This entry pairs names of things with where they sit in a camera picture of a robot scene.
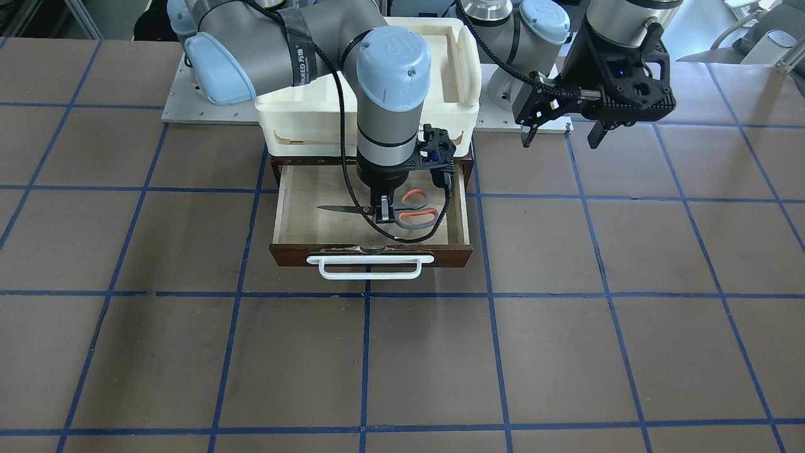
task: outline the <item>scissors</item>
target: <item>scissors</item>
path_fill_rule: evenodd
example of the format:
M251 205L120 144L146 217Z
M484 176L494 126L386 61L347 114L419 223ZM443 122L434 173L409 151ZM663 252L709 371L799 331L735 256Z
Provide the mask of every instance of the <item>scissors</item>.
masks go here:
M409 202L410 198L414 195L422 196L422 201L418 203ZM424 228L433 227L436 224L436 219L439 213L433 208L426 208L428 204L427 193L422 189L412 189L406 192L399 201L391 203L391 220L388 223L394 222L398 227L406 230L422 230ZM322 210L331 210L336 212L348 212L354 214L375 214L377 208L371 206L318 206ZM427 222L416 222L423 216L432 216Z

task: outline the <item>white plastic bin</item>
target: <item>white plastic bin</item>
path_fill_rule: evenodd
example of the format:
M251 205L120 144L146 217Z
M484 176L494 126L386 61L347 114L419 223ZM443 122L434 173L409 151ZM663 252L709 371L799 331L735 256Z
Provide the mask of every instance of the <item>white plastic bin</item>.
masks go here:
M458 19L389 17L386 21L409 28L431 47L431 89L425 98L422 124L447 129L456 144L456 157L466 156L481 94L481 63L475 39ZM343 78L341 82L347 155L355 156L357 101ZM332 75L319 77L309 85L264 94L254 104L272 156L341 155L338 92Z

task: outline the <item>cable strap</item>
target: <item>cable strap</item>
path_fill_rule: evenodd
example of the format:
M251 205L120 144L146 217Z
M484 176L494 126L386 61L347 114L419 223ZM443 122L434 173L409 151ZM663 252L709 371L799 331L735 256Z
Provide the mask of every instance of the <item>cable strap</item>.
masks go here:
M319 76L310 29L299 8L286 8L278 12L285 21L285 40L294 72L293 86L307 85Z

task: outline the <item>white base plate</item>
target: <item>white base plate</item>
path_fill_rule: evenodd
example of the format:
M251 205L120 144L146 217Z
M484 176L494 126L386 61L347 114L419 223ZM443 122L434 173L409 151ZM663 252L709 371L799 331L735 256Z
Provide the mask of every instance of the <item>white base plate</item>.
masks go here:
M477 132L520 132L520 126L514 122L514 115L508 110L503 110L498 107L492 98L489 97L489 92L486 86L489 84L489 79L497 69L496 64L482 64L481 65L481 98L479 103L481 107L478 110L478 120L475 123L475 131ZM554 66L551 75L556 72ZM561 118L549 121L543 124L538 130L538 134L564 134L570 127L573 131L573 121L570 117L565 115Z
M196 87L193 70L184 65L184 55L173 78L171 92L165 101L162 120L187 124L259 124L254 101L231 106L214 106Z

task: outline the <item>scissors blade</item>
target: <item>scissors blade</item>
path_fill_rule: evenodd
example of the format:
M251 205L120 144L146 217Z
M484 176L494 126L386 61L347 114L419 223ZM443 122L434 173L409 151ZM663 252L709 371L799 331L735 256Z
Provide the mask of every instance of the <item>scissors blade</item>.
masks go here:
M349 212L352 214L361 214L363 212L362 208L356 206L333 206L333 205L325 205L325 206L317 206L320 210L331 210L336 212Z

